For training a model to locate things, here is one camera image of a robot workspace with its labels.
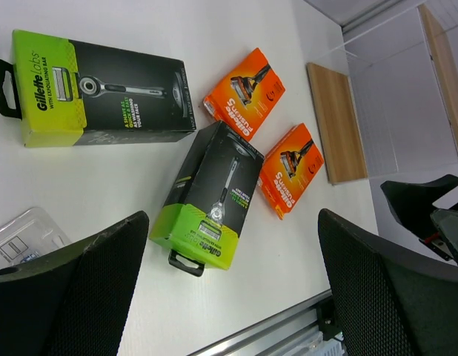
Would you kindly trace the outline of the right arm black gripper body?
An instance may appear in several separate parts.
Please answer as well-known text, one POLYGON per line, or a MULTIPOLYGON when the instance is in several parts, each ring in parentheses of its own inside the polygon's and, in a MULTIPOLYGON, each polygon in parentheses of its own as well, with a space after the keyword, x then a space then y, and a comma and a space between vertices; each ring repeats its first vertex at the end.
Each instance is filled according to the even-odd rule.
POLYGON ((380 185, 394 219, 442 259, 458 265, 458 203, 448 209, 434 205, 458 187, 446 174, 425 183, 385 181, 380 185))

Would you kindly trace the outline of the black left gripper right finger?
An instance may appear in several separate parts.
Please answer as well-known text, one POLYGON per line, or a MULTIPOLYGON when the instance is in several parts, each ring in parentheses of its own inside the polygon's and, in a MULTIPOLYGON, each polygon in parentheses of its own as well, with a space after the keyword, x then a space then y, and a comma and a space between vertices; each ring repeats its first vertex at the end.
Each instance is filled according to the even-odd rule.
POLYGON ((458 266, 326 208, 318 236, 349 355, 458 355, 458 266))

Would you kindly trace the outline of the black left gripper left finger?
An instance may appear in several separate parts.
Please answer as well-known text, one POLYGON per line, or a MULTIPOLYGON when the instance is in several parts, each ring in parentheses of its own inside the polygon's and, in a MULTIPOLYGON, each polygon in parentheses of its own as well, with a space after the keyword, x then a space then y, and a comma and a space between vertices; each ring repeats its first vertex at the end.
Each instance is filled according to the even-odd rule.
POLYGON ((116 355, 145 249, 138 211, 0 270, 0 355, 116 355))

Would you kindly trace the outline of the small green black razor box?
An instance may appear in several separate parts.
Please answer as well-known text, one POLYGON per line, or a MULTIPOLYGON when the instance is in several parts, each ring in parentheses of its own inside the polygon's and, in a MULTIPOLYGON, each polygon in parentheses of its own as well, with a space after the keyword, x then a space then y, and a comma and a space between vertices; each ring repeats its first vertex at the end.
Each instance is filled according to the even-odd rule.
POLYGON ((230 268, 264 159, 225 122, 197 132, 149 233, 171 266, 230 268))

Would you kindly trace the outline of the large green black razor box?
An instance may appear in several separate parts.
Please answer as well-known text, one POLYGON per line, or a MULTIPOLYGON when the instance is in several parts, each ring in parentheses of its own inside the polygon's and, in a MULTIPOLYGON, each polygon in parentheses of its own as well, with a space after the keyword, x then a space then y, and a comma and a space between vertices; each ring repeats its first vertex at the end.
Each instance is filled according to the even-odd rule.
POLYGON ((181 60, 14 30, 0 114, 26 148, 176 142, 196 130, 181 60))

